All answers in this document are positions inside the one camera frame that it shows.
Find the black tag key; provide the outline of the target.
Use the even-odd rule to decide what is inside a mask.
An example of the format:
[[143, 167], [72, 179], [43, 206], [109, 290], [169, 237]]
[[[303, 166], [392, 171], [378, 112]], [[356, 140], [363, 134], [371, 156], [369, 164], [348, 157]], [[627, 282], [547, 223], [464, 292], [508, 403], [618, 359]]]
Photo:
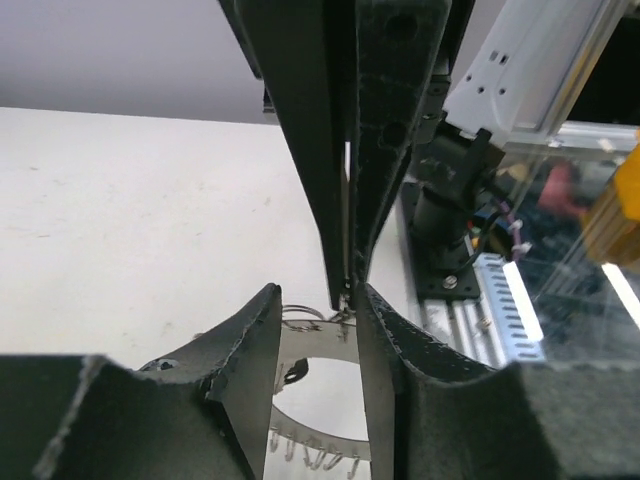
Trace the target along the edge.
[[309, 363], [306, 358], [296, 360], [285, 372], [283, 384], [290, 385], [302, 380], [309, 372]]

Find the metal disc with keyrings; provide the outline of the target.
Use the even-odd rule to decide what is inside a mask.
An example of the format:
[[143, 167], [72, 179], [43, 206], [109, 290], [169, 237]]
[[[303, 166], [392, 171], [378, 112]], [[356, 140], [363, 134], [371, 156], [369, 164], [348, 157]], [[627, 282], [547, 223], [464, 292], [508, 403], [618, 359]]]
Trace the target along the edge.
[[[303, 358], [308, 374], [284, 385]], [[369, 479], [370, 462], [355, 318], [284, 306], [263, 477]]]

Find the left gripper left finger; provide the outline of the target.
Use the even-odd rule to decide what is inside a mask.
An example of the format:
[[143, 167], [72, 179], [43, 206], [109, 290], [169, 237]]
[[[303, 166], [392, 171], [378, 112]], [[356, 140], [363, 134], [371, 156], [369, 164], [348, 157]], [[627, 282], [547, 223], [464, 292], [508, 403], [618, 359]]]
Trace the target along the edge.
[[259, 479], [281, 339], [278, 285], [139, 370], [102, 355], [1, 359], [5, 479]]

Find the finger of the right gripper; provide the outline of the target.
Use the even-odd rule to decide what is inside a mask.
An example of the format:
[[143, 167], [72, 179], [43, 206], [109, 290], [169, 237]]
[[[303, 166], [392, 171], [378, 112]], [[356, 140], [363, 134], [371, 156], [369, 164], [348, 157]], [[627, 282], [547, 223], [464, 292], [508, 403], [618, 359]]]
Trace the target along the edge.
[[447, 1], [355, 4], [356, 103], [349, 187], [349, 277], [366, 280], [406, 167], [450, 13]]
[[347, 1], [223, 1], [229, 26], [262, 80], [315, 220], [330, 304], [346, 279], [343, 214], [350, 67]]

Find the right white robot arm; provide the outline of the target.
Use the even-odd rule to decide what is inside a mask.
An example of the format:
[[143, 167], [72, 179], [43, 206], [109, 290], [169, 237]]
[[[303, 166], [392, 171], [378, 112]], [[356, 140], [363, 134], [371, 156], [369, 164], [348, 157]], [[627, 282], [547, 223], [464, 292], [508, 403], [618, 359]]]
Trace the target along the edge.
[[225, 1], [319, 232], [330, 304], [351, 305], [418, 144], [496, 152], [534, 91], [554, 129], [626, 9], [508, 1], [452, 88], [469, 1]]

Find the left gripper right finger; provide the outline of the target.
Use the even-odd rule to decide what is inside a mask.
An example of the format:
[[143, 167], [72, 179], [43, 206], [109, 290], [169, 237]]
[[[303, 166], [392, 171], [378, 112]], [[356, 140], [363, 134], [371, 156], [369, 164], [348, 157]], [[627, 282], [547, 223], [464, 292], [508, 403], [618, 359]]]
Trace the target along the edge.
[[492, 369], [355, 296], [375, 479], [635, 479], [639, 366], [512, 362]]

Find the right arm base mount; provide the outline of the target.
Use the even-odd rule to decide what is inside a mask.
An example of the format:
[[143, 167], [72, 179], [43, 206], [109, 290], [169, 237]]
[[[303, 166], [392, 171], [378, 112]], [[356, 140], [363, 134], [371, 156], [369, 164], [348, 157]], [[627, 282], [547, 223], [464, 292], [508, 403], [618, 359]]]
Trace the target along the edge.
[[480, 287], [465, 243], [466, 216], [416, 183], [403, 184], [399, 199], [418, 300], [477, 300]]

